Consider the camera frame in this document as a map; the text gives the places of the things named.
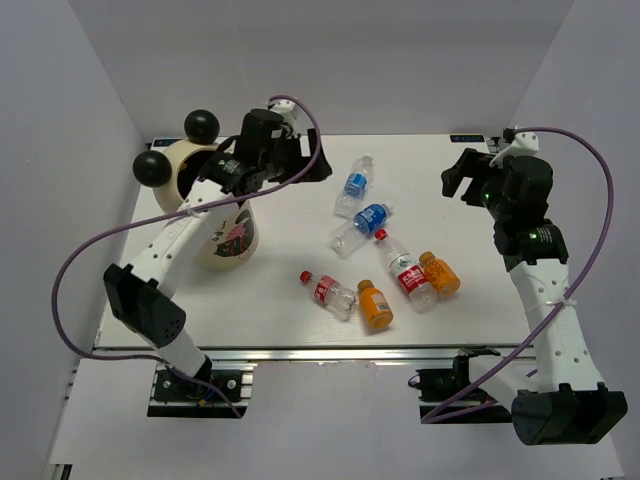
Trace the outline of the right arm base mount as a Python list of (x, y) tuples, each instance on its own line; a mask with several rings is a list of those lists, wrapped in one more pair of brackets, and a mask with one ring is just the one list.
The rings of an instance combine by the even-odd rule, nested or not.
[[(409, 388), (419, 391), (420, 415), (424, 416), (437, 405), (465, 388), (469, 383), (468, 363), (471, 357), (490, 356), (498, 359), (500, 353), (486, 346), (463, 348), (458, 351), (447, 368), (419, 369), (409, 378)], [(487, 392), (476, 389), (448, 406), (440, 415), (457, 413), (465, 408), (485, 405), (486, 409), (475, 410), (464, 416), (456, 416), (441, 421), (441, 424), (506, 424), (511, 422), (510, 413)]]

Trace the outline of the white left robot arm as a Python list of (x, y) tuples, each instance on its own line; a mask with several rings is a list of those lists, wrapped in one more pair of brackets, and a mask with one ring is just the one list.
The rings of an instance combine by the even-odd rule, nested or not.
[[(165, 224), (156, 238), (126, 265), (106, 269), (108, 303), (113, 316), (155, 350), (188, 398), (209, 392), (211, 362), (188, 334), (186, 314), (173, 297), (198, 256), (231, 245), (214, 235), (243, 225), (252, 199), (331, 175), (317, 127), (305, 134), (311, 153), (302, 152), (298, 118), (307, 111), (291, 97), (273, 97), (244, 116), (239, 134), (220, 141), (217, 117), (194, 110), (184, 120), (183, 144), (143, 152), (133, 162), (141, 185), (156, 193), (171, 188), (177, 197), (158, 201)], [(178, 160), (182, 145), (190, 151)]]

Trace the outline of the red label tall bottle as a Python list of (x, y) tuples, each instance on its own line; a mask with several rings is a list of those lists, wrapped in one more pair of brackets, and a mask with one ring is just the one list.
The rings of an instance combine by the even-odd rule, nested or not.
[(426, 313), (435, 304), (436, 291), (417, 260), (385, 229), (375, 232), (375, 245), (381, 262), (396, 280), (417, 313)]

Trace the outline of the blue label bottle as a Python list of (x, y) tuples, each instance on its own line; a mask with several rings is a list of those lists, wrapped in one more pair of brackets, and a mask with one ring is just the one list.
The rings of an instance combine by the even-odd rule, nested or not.
[(392, 213), (391, 205), (370, 204), (330, 234), (329, 248), (340, 258), (348, 258), (385, 225)]
[(335, 215), (350, 218), (357, 213), (371, 185), (373, 173), (374, 161), (371, 156), (364, 155), (354, 162), (334, 203)]

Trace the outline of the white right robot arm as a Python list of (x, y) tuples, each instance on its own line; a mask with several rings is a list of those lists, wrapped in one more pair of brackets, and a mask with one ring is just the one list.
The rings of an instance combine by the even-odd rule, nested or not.
[(441, 174), (442, 193), (462, 196), (494, 220), (494, 244), (518, 292), (533, 346), (536, 373), (521, 374), (518, 356), (470, 353), (451, 374), (453, 390), (472, 399), (485, 391), (505, 407), (525, 445), (596, 444), (626, 415), (621, 391), (606, 387), (588, 351), (569, 292), (568, 250), (547, 219), (553, 169), (532, 155), (484, 154), (467, 148)]

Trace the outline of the orange juice bottle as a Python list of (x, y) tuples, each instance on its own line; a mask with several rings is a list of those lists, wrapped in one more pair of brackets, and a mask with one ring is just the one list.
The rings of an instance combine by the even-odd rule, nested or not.
[(357, 291), (366, 331), (376, 334), (387, 329), (394, 319), (394, 314), (384, 294), (368, 279), (358, 283)]
[(419, 256), (419, 264), (440, 297), (454, 295), (461, 286), (461, 281), (451, 267), (432, 252), (427, 251)]

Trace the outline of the red label small bottle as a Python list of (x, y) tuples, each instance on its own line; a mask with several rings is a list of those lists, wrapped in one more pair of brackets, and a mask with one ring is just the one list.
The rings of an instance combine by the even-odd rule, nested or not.
[(301, 284), (311, 299), (332, 313), (337, 319), (347, 321), (357, 301), (356, 293), (329, 275), (317, 276), (310, 271), (300, 274)]

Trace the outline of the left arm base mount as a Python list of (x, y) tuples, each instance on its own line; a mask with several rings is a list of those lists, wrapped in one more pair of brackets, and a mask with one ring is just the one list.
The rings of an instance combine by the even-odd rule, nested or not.
[(214, 362), (210, 383), (233, 405), (214, 390), (178, 378), (164, 367), (153, 376), (147, 407), (151, 418), (239, 419), (248, 407), (255, 364)]

